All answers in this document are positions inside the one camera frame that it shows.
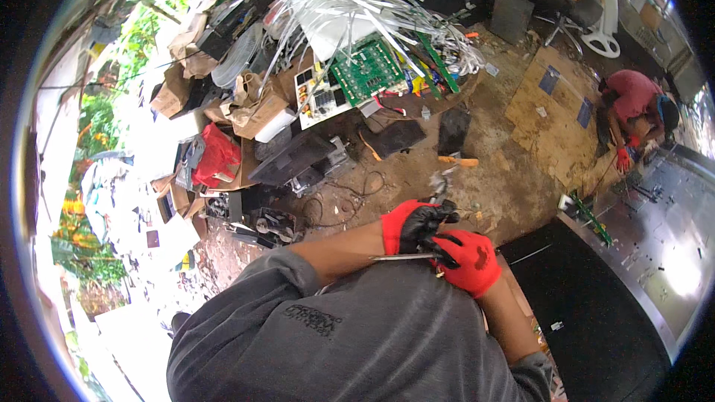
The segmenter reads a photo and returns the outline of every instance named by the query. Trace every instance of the red glove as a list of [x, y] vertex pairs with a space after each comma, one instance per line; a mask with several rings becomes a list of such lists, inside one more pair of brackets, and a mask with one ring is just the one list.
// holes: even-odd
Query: red glove
[[501, 267], [488, 237], [464, 230], [448, 230], [432, 239], [460, 264], [460, 268], [444, 269], [445, 280], [466, 290], [472, 298], [484, 295], [501, 276]]
[[631, 135], [630, 140], [628, 141], [628, 144], [626, 146], [639, 147], [640, 145], [641, 145], [641, 139], [639, 139], [635, 135]]
[[616, 169], [621, 171], [621, 173], [625, 173], [630, 169], [630, 156], [628, 155], [628, 151], [625, 147], [621, 147], [616, 153], [619, 157], [618, 161], [616, 161]]
[[429, 241], [442, 222], [459, 221], [459, 214], [454, 212], [456, 208], [451, 201], [444, 201], [442, 205], [414, 199], [400, 203], [389, 214], [380, 216], [385, 254], [417, 253], [417, 246]]

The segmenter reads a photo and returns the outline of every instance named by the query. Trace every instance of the red shirt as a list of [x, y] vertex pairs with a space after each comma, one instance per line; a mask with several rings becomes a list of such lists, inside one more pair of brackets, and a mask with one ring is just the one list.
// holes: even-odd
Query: red shirt
[[613, 103], [613, 109], [624, 122], [629, 118], [644, 115], [653, 95], [663, 93], [663, 90], [650, 78], [635, 70], [615, 72], [608, 77], [606, 85], [610, 90], [615, 90], [621, 95]]

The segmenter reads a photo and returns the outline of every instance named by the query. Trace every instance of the green circuit board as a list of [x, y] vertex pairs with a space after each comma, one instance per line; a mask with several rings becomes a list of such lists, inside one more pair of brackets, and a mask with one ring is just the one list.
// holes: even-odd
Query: green circuit board
[[353, 107], [375, 92], [405, 79], [400, 66], [381, 38], [369, 38], [353, 46], [350, 58], [335, 55], [330, 69]]

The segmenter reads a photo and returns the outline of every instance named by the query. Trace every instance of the blue sticker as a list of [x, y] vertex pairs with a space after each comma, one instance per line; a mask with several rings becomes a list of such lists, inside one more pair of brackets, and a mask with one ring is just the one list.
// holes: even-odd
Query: blue sticker
[[594, 103], [584, 97], [584, 102], [581, 103], [581, 109], [578, 111], [578, 117], [576, 117], [576, 121], [581, 124], [582, 128], [586, 129], [588, 127], [588, 122], [591, 121], [591, 112], [593, 110]]
[[561, 76], [559, 71], [552, 66], [549, 66], [549, 68], [546, 69], [546, 72], [544, 72], [538, 86], [541, 90], [551, 95], [553, 88], [556, 87], [556, 82], [559, 81], [559, 76]]

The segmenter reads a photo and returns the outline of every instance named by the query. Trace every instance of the silver metal panel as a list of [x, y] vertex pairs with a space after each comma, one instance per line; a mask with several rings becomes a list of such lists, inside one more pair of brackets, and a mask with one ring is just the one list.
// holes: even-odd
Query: silver metal panel
[[651, 202], [634, 190], [622, 195], [609, 191], [594, 204], [594, 214], [614, 239], [610, 248], [589, 225], [566, 214], [559, 218], [628, 287], [674, 361], [713, 285], [715, 185], [660, 156], [641, 184], [648, 190], [660, 185], [663, 198]]

